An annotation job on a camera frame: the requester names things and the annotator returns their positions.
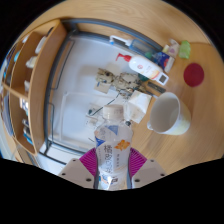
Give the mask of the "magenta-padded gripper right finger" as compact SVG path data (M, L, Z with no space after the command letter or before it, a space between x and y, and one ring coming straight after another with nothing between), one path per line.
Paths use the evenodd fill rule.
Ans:
M138 150L130 150L127 172L127 188L135 189L150 184L166 173L155 159L147 159Z

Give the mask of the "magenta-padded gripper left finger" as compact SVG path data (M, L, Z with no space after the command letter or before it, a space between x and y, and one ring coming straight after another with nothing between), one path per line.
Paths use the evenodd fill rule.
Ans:
M79 159L72 158L58 176L81 187L97 189L99 172L96 149L89 150Z

